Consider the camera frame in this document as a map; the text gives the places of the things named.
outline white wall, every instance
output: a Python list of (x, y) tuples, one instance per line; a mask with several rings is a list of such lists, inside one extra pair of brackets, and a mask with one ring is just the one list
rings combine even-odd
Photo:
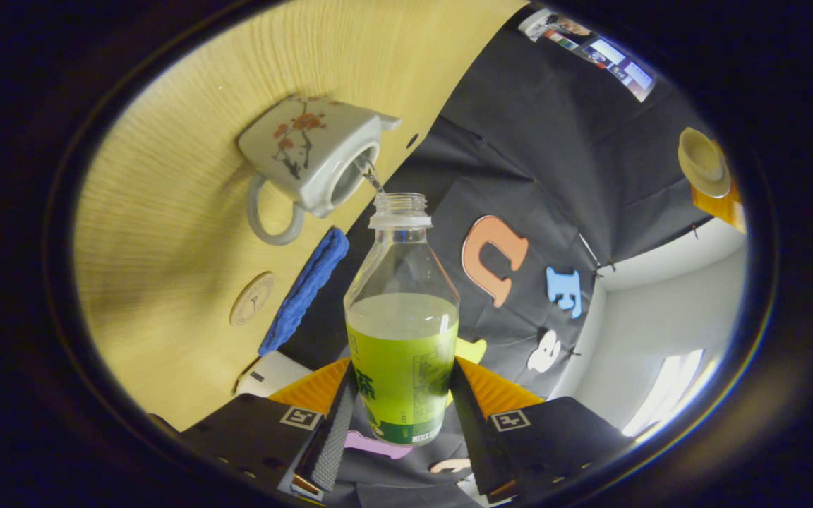
[(589, 357), (561, 379), (554, 396), (571, 395), (617, 428), (623, 428), (645, 400), (661, 369), (674, 354), (704, 349), (698, 376), (719, 361), (732, 337), (745, 280), (745, 245), (700, 270), (632, 289), (606, 293), (600, 318), (586, 318), (593, 332), (583, 353)]

